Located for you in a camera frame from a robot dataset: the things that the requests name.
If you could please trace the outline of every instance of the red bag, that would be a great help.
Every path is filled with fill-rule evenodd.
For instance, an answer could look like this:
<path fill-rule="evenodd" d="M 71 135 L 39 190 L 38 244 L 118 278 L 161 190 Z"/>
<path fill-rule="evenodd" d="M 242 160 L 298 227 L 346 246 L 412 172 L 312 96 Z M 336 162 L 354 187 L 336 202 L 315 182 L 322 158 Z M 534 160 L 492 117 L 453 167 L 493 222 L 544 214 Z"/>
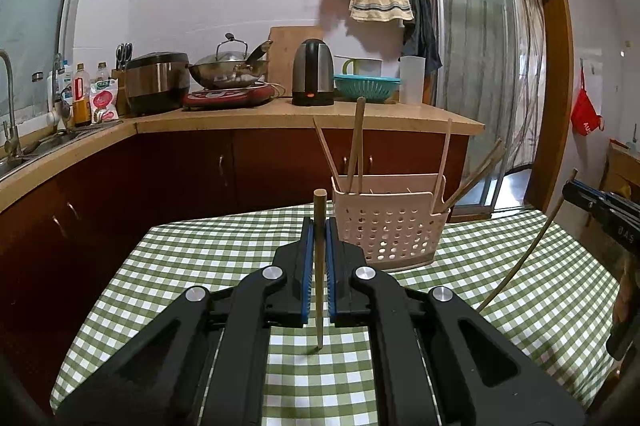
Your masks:
<path fill-rule="evenodd" d="M 575 100 L 574 110 L 571 113 L 571 123 L 574 130 L 580 135 L 587 135 L 595 129 L 604 130 L 604 120 L 602 116 L 596 114 L 591 100 L 584 88 L 584 69 L 580 63 L 580 92 Z"/>

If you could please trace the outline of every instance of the cutting board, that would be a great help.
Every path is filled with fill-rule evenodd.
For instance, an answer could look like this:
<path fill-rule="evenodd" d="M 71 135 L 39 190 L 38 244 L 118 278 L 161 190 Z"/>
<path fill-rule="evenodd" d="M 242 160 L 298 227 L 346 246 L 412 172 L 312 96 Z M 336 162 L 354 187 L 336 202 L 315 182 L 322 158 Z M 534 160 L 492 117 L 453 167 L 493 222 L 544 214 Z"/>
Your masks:
<path fill-rule="evenodd" d="M 307 38 L 322 40 L 324 31 L 320 26 L 277 26 L 271 28 L 269 40 L 273 40 L 267 53 L 269 60 L 268 79 L 279 83 L 285 89 L 285 96 L 291 95 L 293 82 L 293 58 L 302 42 Z"/>

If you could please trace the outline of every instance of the kitchen sink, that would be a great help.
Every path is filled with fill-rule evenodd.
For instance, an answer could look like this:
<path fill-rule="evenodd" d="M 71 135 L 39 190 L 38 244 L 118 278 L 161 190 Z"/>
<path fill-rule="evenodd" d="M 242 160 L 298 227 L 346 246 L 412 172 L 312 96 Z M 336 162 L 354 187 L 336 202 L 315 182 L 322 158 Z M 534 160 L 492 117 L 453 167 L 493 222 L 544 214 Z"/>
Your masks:
<path fill-rule="evenodd" d="M 35 143 L 31 143 L 31 145 L 24 147 L 22 155 L 0 159 L 0 181 L 4 180 L 18 168 L 56 151 L 76 139 L 82 139 L 83 137 L 108 129 L 119 123 L 121 123 L 121 121 L 100 123 L 99 125 L 91 125 L 85 129 L 60 130 L 60 132 L 48 135 Z"/>

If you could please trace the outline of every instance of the checkered tablecloth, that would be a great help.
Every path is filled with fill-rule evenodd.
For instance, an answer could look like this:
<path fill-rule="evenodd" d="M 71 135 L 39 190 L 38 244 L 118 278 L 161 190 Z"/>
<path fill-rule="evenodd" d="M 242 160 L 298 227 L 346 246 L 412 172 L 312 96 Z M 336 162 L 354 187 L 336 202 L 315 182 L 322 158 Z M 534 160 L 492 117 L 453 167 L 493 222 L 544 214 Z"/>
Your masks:
<path fill-rule="evenodd" d="M 52 408 L 184 289 L 199 284 L 218 291 L 268 265 L 276 247 L 299 238 L 302 218 L 311 213 L 305 205 L 151 229 L 78 332 L 53 388 Z M 447 225 L 433 265 L 393 275 L 418 290 L 446 285 L 476 307 L 544 221 L 542 213 L 527 211 Z M 612 367 L 604 343 L 617 290 L 611 275 L 552 225 L 484 316 L 587 406 Z M 304 329 L 271 330 L 263 424 L 377 423 L 366 329 L 324 322 L 319 354 L 313 317 Z"/>

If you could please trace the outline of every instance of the wooden door frame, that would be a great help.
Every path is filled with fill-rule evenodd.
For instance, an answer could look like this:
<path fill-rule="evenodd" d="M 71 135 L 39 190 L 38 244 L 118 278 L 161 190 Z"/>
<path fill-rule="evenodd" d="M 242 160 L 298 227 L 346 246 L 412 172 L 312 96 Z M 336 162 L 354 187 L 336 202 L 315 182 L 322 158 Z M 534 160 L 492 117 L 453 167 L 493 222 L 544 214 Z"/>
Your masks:
<path fill-rule="evenodd" d="M 543 0 L 546 35 L 545 104 L 526 202 L 545 212 L 560 172 L 574 91 L 574 41 L 568 0 Z"/>

